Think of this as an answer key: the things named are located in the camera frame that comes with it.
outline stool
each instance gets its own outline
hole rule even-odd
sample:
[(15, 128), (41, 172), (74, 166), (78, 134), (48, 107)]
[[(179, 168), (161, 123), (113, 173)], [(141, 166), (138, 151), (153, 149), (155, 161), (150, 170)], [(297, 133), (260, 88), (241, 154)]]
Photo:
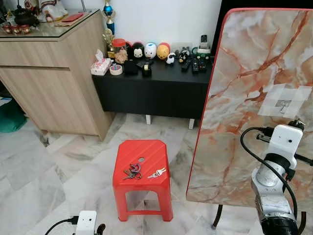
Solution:
[[(130, 164), (140, 163), (141, 179), (126, 179), (123, 172)], [(158, 177), (148, 179), (158, 169), (166, 168), (166, 172)], [(120, 221), (127, 221), (128, 215), (160, 214), (164, 221), (173, 218), (170, 172), (166, 153), (166, 144), (159, 140), (134, 140), (120, 144), (113, 174), (113, 189)], [(126, 193), (129, 191), (154, 191), (157, 193), (160, 211), (128, 211)]]

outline green bag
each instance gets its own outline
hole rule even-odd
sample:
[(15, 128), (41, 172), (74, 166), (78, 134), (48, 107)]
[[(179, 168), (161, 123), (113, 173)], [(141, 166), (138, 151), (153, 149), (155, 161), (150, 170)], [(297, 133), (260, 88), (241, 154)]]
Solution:
[(0, 132), (18, 131), (26, 123), (26, 118), (15, 100), (0, 106)]

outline stool hole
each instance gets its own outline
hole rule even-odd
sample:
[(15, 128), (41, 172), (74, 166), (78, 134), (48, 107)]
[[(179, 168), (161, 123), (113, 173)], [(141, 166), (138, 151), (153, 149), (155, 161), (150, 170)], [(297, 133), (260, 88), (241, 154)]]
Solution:
[(153, 191), (130, 191), (126, 193), (126, 200), (128, 211), (160, 211), (157, 193)]

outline tape roll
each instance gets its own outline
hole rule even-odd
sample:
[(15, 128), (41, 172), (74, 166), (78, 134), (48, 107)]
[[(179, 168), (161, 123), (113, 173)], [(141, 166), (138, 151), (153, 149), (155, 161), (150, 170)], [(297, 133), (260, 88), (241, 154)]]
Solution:
[(120, 75), (123, 72), (123, 67), (120, 65), (112, 65), (110, 67), (110, 74), (112, 75)]

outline small cup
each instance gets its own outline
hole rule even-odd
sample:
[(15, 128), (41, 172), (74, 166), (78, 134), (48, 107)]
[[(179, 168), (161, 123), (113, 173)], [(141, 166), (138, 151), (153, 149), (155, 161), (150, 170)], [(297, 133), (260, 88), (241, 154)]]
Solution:
[(23, 24), (23, 25), (21, 26), (21, 30), (22, 30), (22, 32), (23, 32), (24, 34), (30, 33), (30, 28), (29, 28), (29, 25), (27, 25), (27, 24)]
[(2, 26), (3, 30), (7, 33), (7, 34), (11, 34), (12, 33), (12, 29), (10, 25), (4, 25)]
[(12, 28), (13, 33), (15, 33), (15, 34), (20, 34), (21, 33), (21, 29), (20, 29), (20, 27), (18, 25), (14, 25), (11, 28)]

